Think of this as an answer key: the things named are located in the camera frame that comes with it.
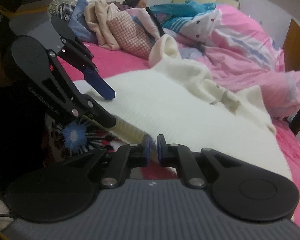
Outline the cream white fleece sweater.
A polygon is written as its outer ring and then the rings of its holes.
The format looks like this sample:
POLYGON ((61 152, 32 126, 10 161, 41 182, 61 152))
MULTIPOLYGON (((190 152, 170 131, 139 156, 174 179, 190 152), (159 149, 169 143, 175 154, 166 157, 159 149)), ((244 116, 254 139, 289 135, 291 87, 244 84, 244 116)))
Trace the cream white fleece sweater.
POLYGON ((86 81, 75 82, 117 119, 110 132, 137 143, 162 134, 193 151, 211 148, 291 178, 275 138, 276 129, 260 87, 233 93, 213 82, 206 65, 182 59, 176 41, 164 35, 152 48, 150 68, 107 78, 116 96, 101 98, 86 81))

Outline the stack of folded clothes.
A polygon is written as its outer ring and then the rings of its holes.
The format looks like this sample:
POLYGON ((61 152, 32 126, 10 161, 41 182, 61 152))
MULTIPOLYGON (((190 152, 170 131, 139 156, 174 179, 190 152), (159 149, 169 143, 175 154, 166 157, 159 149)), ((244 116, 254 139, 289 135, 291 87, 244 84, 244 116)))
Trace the stack of folded clothes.
POLYGON ((82 42, 99 47, 123 50, 142 59, 148 59, 155 42, 161 38, 143 0, 124 0, 76 4, 55 0, 50 13, 65 21, 82 42))

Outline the black folded garment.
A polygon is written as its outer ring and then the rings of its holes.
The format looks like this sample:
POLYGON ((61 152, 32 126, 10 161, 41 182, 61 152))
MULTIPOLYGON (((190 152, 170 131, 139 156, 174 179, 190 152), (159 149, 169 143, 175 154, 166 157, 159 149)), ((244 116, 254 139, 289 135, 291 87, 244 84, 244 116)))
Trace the black folded garment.
POLYGON ((156 16, 153 14, 153 12, 149 9, 149 7, 146 7, 146 11, 148 12, 149 16, 151 17, 151 19, 153 20, 154 24, 156 25, 158 31, 159 31, 159 35, 160 37, 162 37, 165 32, 160 24, 160 22, 158 21, 158 19, 156 18, 156 16))

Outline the pink patterned duvet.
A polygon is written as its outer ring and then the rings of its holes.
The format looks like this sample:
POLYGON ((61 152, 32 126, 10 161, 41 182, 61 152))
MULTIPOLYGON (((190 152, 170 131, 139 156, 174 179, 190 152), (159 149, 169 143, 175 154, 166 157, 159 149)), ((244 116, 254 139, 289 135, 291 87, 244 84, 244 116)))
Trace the pink patterned duvet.
POLYGON ((233 92, 260 87, 267 111, 276 118, 298 109, 290 97, 284 52, 255 20, 226 4, 193 0, 149 9, 165 33, 202 50, 196 60, 210 68, 216 83, 233 92))

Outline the dark wooden door frame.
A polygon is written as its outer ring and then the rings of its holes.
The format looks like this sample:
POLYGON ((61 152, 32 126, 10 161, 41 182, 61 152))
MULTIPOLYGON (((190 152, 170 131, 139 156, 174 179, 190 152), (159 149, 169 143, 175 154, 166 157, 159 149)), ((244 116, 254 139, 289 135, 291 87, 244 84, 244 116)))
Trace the dark wooden door frame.
POLYGON ((290 97, 296 100, 298 108, 293 112, 288 123, 292 132, 298 134, 300 131, 300 25, 294 19, 290 21, 283 52, 289 85, 292 87, 290 97))

